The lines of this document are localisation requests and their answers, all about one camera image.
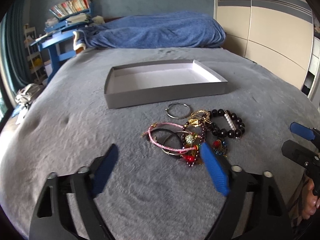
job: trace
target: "silver bangle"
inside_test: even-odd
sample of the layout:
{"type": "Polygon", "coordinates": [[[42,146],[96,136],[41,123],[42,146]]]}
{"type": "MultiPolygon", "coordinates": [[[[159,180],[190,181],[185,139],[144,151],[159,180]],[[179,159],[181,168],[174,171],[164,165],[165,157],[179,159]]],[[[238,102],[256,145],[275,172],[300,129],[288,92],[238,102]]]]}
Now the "silver bangle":
{"type": "Polygon", "coordinates": [[[166,113],[167,113],[167,116],[169,116],[169,117],[171,117],[171,118],[173,118],[173,119],[185,119],[185,118],[189,117],[189,116],[191,115],[191,112],[192,112],[191,107],[188,106],[188,105],[186,105],[186,104],[183,104],[183,103],[172,103],[172,104],[170,104],[170,105],[167,106],[167,108],[165,109],[165,111],[166,111],[166,113]],[[184,116],[180,116],[180,117],[178,117],[178,116],[173,116],[173,115],[169,114],[169,108],[170,108],[171,106],[174,106],[174,105],[186,106],[186,107],[189,108],[190,111],[189,111],[189,113],[188,113],[187,115],[184,115],[184,116]]]}

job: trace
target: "red charm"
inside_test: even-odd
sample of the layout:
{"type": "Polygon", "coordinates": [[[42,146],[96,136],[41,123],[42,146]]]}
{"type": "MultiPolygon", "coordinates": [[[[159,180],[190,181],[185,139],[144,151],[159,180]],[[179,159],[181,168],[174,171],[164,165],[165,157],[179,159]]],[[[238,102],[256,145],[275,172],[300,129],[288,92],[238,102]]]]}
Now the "red charm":
{"type": "Polygon", "coordinates": [[[220,145],[221,145],[221,142],[220,142],[220,141],[214,141],[213,144],[212,144],[212,146],[213,146],[214,148],[219,148],[220,145]]]}
{"type": "Polygon", "coordinates": [[[182,156],[187,162],[190,162],[190,163],[194,163],[196,161],[196,158],[191,156],[191,155],[183,155],[182,156]]]}

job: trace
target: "yellow object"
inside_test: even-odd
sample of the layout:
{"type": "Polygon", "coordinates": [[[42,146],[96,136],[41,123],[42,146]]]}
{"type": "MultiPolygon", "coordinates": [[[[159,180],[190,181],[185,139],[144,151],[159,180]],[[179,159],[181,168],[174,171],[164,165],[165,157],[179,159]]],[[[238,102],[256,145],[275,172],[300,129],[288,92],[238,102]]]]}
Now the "yellow object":
{"type": "Polygon", "coordinates": [[[38,66],[43,65],[42,59],[36,58],[36,59],[33,61],[33,64],[35,65],[35,67],[38,67],[38,66]]]}

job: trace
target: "desk leg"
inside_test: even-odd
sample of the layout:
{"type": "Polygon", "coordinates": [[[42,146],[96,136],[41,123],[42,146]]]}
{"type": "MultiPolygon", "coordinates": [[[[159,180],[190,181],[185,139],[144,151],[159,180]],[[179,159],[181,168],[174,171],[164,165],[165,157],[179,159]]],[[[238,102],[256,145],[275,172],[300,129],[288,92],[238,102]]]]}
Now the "desk leg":
{"type": "Polygon", "coordinates": [[[51,66],[52,66],[52,73],[50,74],[48,78],[48,83],[51,81],[53,76],[58,72],[60,68],[60,62],[59,57],[56,49],[56,45],[53,44],[47,48],[49,50],[50,60],[51,60],[51,66]]]}

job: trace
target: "stack of papers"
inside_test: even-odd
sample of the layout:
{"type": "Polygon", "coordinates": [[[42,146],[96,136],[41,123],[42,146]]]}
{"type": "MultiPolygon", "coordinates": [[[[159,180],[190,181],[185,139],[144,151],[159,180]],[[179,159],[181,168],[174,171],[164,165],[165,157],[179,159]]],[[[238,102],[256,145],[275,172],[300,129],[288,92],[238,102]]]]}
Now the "stack of papers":
{"type": "Polygon", "coordinates": [[[67,22],[69,24],[75,24],[75,23],[79,23],[79,22],[89,22],[89,15],[85,14],[85,13],[79,13],[77,15],[71,16],[69,18],[67,18],[67,22]]]}

